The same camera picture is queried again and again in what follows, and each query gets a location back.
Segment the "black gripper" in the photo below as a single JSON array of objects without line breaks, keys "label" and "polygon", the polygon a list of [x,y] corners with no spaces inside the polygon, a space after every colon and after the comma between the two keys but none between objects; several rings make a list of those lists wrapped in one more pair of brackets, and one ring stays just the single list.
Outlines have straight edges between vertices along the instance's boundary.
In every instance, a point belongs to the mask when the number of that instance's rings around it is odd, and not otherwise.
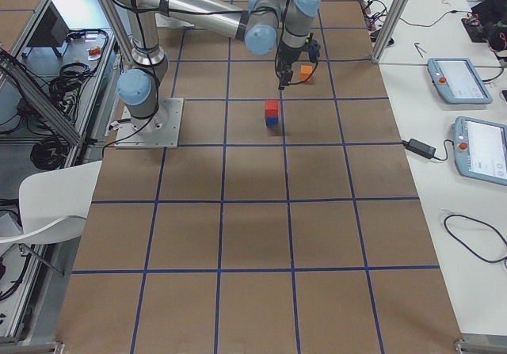
[{"label": "black gripper", "polygon": [[289,76],[293,75],[292,64],[299,60],[303,47],[292,47],[279,43],[276,50],[275,70],[279,79],[278,90],[289,86]]}]

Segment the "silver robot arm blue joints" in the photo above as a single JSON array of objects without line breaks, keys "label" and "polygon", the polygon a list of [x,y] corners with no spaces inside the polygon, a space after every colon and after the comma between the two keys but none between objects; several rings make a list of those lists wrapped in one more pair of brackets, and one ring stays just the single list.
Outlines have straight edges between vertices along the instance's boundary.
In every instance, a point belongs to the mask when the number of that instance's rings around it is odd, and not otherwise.
[{"label": "silver robot arm blue joints", "polygon": [[111,0],[127,11],[132,31],[132,58],[137,67],[167,69],[159,44],[156,17],[161,14],[242,41],[258,56],[276,53],[279,43],[303,47],[317,64],[320,46],[311,26],[320,0],[249,0],[242,9],[220,0]]}]

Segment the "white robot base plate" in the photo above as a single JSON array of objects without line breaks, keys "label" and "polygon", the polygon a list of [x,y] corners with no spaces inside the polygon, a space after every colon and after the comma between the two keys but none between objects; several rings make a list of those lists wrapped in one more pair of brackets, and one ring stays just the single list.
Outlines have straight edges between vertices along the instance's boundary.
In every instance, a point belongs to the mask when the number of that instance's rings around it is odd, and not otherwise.
[{"label": "white robot base plate", "polygon": [[147,126],[146,121],[134,119],[121,124],[114,147],[122,149],[177,148],[185,100],[164,98],[159,110]]}]

